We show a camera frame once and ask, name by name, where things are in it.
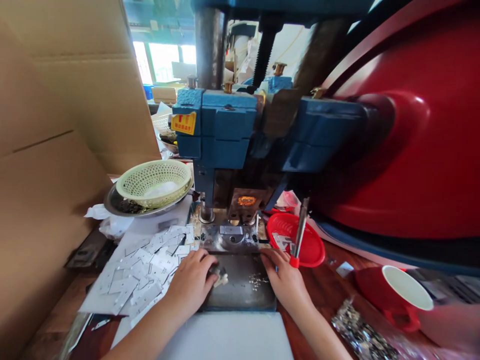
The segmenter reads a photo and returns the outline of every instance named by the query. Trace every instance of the workbench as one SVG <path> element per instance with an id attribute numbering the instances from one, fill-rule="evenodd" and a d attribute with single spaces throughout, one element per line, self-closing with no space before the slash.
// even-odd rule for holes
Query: workbench
<path id="1" fill-rule="evenodd" d="M 366 322 L 373 319 L 378 320 L 381 317 L 380 313 L 359 295 L 353 273 L 342 278 L 336 272 L 336 269 L 345 261 L 351 264 L 355 270 L 377 266 L 377 264 L 329 242 L 325 242 L 325 250 L 327 256 L 320 266 L 300 268 L 306 288 L 318 311 L 330 322 L 345 299 L 357 296 L 356 303 L 360 304 L 363 312 L 367 314 Z M 76 277 L 26 347 L 20 357 L 21 360 L 58 359 L 58 354 L 62 351 L 64 341 L 77 316 L 77 310 L 86 297 L 85 288 L 95 279 L 96 275 L 92 274 L 79 274 Z M 278 303 L 277 311 L 282 316 L 295 360 L 315 359 L 307 341 L 280 303 Z M 120 320 L 121 317 L 117 316 L 95 331 L 86 331 L 77 347 L 72 351 L 70 360 L 101 359 L 110 350 Z M 386 333 L 389 331 L 388 329 L 385 327 L 382 332 L 379 332 L 384 337 L 388 337 L 389 334 Z M 397 344 L 398 346 L 414 346 L 421 349 L 426 359 L 459 358 L 453 351 L 438 347 L 420 331 L 404 333 L 398 341 L 401 342 Z M 346 343 L 344 345 L 355 359 L 351 347 Z"/>

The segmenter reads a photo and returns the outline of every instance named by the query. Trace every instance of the cardboard sheet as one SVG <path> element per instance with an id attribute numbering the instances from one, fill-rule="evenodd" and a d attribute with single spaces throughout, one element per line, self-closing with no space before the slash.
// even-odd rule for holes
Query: cardboard sheet
<path id="1" fill-rule="evenodd" d="M 122 0 L 2 1 L 1 20 L 33 63 L 24 81 L 11 81 L 25 111 L 35 111 L 30 102 L 44 97 L 38 86 L 25 89 L 36 70 L 33 78 L 50 90 L 56 112 L 71 118 L 109 174 L 161 159 Z M 27 134 L 61 133 L 56 119 L 29 118 L 34 129 Z M 23 132 L 24 125 L 15 129 Z"/>
<path id="2" fill-rule="evenodd" d="M 71 132 L 0 159 L 0 359 L 16 358 L 72 280 L 63 269 L 112 182 Z"/>

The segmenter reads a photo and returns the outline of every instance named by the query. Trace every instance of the metal plate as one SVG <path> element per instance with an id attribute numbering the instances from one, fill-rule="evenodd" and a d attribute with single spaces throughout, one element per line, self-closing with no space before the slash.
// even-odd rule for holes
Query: metal plate
<path id="1" fill-rule="evenodd" d="M 203 311 L 274 311 L 277 298 L 260 255 L 212 253 L 228 274 L 228 283 L 211 290 Z"/>

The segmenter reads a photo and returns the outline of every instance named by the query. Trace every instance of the red plastic basket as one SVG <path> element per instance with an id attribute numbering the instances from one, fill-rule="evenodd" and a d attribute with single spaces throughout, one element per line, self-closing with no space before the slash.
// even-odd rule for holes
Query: red plastic basket
<path id="1" fill-rule="evenodd" d="M 266 224 L 266 230 L 270 238 L 271 246 L 274 249 L 279 249 L 279 246 L 272 235 L 273 233 L 287 236 L 295 242 L 298 227 L 298 216 L 289 213 L 276 213 L 272 215 Z M 299 259 L 300 266 L 306 268 L 315 268 L 325 259 L 324 242 L 309 224 L 305 225 Z"/>

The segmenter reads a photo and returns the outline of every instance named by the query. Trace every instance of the green plastic basket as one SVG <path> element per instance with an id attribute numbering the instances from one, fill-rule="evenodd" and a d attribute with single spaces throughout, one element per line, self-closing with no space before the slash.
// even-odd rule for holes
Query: green plastic basket
<path id="1" fill-rule="evenodd" d="M 161 208 L 179 200 L 192 186 L 190 167 L 176 160 L 149 161 L 125 172 L 116 182 L 117 192 L 144 208 Z M 173 182 L 176 189 L 161 196 L 145 194 L 164 183 Z"/>

